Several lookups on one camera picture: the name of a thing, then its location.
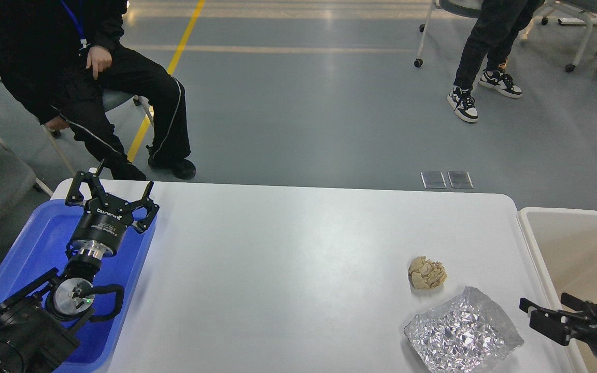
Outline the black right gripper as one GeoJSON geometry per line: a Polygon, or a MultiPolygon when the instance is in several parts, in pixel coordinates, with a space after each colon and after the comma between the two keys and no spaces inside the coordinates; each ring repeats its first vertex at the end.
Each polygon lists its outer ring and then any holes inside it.
{"type": "Polygon", "coordinates": [[[528,314],[533,330],[562,346],[573,339],[582,341],[597,358],[597,303],[561,293],[561,304],[573,312],[540,307],[524,297],[519,300],[519,309],[528,314]]]}

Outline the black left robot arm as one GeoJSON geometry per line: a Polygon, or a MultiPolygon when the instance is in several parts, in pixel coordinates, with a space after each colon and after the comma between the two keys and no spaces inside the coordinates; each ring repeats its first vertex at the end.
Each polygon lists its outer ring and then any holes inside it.
{"type": "Polygon", "coordinates": [[[153,183],[127,201],[76,172],[0,265],[0,372],[81,372],[113,350],[154,234],[153,183]]]}

